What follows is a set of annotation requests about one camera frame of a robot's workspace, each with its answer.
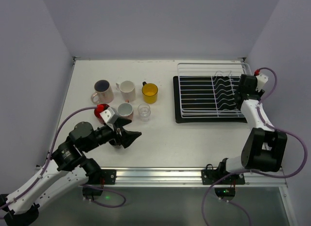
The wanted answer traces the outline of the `pale pink mug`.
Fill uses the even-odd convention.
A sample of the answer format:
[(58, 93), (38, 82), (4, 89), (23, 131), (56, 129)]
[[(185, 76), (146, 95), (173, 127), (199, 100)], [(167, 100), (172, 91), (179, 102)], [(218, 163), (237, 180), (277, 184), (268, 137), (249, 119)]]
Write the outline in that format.
[(107, 80), (99, 80), (94, 85), (95, 92), (91, 95), (94, 104), (108, 104), (114, 100), (114, 94)]

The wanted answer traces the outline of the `dark brown cup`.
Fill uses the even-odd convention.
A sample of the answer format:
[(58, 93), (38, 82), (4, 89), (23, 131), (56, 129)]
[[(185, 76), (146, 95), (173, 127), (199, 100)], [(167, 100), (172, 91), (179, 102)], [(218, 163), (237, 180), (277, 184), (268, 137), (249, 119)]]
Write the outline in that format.
[(119, 145), (118, 143), (115, 143), (115, 142), (110, 142), (109, 143), (112, 147), (114, 147), (114, 148), (116, 148), (116, 149), (120, 149), (120, 148), (122, 148), (122, 146), (121, 145)]

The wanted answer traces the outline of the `red mug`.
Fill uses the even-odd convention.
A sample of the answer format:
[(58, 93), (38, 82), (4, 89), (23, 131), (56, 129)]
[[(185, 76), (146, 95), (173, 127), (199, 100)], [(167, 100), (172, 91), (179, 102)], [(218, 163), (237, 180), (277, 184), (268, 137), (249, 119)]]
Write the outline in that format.
[(97, 107), (94, 109), (94, 115), (101, 124), (105, 124), (103, 118), (101, 117), (101, 113), (107, 110), (108, 108), (109, 108), (108, 104), (98, 104)]

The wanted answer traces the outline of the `white faceted mug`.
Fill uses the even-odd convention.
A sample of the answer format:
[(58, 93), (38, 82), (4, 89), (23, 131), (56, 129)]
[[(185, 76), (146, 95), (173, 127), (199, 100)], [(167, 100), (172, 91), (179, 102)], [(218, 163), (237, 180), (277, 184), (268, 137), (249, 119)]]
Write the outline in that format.
[(136, 99), (135, 84), (132, 81), (123, 81), (116, 83), (117, 89), (121, 92), (121, 95), (125, 101), (132, 102)]

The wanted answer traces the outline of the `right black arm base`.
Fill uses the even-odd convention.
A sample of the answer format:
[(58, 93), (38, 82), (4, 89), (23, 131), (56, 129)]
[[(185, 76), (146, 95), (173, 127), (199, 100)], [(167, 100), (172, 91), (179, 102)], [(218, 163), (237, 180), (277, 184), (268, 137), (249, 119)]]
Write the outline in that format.
[[(212, 164), (207, 164), (205, 169), (201, 170), (202, 184), (212, 185), (228, 174), (229, 172), (225, 170), (225, 160), (221, 161), (217, 168), (214, 168)], [(225, 200), (232, 200), (236, 194), (236, 186), (244, 184), (245, 179), (243, 174), (233, 174), (218, 183), (218, 185), (228, 185), (229, 187), (215, 188), (214, 191), (217, 197)]]

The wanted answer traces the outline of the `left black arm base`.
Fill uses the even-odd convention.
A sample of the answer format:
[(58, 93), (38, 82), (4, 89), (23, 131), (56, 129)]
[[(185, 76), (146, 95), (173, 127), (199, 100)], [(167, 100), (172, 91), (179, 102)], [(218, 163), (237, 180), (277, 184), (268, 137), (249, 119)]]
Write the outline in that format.
[(86, 185), (93, 186), (94, 188), (83, 186), (83, 197), (93, 200), (100, 197), (105, 185), (115, 184), (116, 172), (115, 169), (102, 169), (99, 173), (94, 174), (88, 182), (86, 182)]

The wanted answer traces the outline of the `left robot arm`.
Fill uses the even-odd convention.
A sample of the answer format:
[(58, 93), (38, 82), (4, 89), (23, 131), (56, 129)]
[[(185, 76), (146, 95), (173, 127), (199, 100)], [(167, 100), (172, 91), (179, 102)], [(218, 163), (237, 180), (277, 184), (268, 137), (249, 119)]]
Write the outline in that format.
[(88, 122), (75, 125), (66, 140), (47, 158), (45, 165), (22, 187), (11, 194), (0, 196), (0, 208), (5, 211), (8, 226), (28, 226), (39, 216), (39, 210), (50, 200), (72, 188), (101, 178), (102, 170), (85, 153), (110, 143), (129, 147), (141, 132), (127, 131), (123, 126), (131, 123), (118, 118), (116, 125), (93, 129)]

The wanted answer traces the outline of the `clear glass cup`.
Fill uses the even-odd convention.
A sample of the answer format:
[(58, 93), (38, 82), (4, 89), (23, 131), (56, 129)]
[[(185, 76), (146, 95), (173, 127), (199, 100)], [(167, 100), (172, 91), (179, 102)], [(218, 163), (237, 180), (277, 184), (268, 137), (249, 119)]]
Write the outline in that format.
[(140, 104), (138, 106), (138, 115), (142, 121), (147, 122), (150, 119), (151, 115), (150, 106), (148, 104)]

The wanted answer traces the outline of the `salmon pink mug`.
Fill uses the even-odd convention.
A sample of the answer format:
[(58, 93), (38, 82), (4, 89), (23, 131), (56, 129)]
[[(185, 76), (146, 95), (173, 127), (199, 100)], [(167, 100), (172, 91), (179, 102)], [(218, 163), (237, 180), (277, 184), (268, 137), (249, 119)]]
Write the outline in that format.
[(134, 116), (134, 109), (130, 103), (122, 103), (118, 106), (117, 112), (120, 117), (132, 120)]

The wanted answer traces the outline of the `yellow mug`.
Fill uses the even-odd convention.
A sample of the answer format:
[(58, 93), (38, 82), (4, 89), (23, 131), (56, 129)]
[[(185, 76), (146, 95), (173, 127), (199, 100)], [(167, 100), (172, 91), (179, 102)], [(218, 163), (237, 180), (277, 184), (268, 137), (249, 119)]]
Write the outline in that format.
[(142, 83), (143, 100), (147, 104), (154, 104), (157, 101), (158, 87), (153, 83)]

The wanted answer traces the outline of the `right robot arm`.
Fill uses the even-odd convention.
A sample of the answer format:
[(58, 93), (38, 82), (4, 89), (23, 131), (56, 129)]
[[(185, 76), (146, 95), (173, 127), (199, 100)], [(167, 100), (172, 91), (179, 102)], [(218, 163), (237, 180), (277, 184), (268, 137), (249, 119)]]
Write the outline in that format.
[(224, 158), (219, 163), (216, 170), (223, 175), (246, 170), (278, 172), (281, 167), (287, 135), (271, 127), (260, 103), (267, 80), (261, 74), (240, 77), (235, 103), (246, 118), (250, 134), (240, 156)]

